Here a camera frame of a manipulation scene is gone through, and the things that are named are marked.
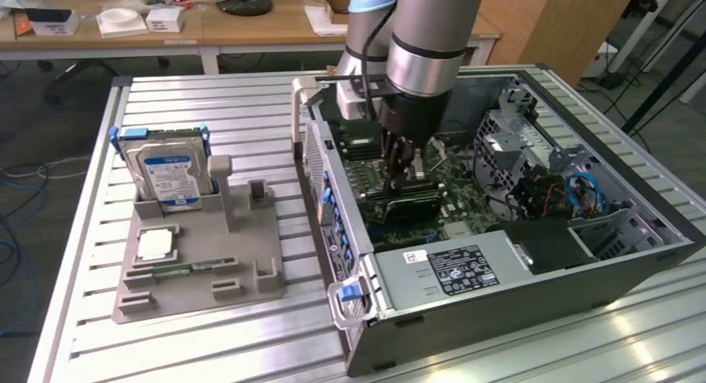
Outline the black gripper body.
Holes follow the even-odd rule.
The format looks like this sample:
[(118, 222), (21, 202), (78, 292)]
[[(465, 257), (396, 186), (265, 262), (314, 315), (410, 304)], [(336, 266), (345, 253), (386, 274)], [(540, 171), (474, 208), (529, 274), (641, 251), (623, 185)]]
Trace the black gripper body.
[(434, 97), (406, 93), (382, 97), (378, 115), (381, 127), (414, 146), (424, 146), (438, 130), (448, 100), (449, 92)]

